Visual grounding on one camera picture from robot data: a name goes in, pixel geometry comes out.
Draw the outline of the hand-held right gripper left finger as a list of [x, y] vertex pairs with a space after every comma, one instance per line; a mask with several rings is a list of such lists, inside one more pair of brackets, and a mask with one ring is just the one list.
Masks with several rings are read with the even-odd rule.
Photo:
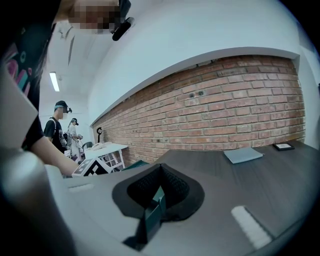
[[141, 177], [127, 187], [127, 194], [146, 209], [161, 185], [161, 166], [155, 165], [141, 174]]

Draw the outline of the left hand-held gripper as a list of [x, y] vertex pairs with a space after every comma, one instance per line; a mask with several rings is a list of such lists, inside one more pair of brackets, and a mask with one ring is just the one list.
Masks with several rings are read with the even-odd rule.
[[72, 173], [72, 177], [87, 177], [109, 174], [113, 171], [104, 161], [98, 157], [85, 159]]

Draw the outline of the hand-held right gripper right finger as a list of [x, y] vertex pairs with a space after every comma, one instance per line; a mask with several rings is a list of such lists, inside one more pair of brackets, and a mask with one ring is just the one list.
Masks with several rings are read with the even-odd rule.
[[190, 187], [178, 176], [175, 169], [165, 164], [160, 167], [160, 186], [164, 192], [166, 209], [169, 209], [185, 200], [189, 194]]

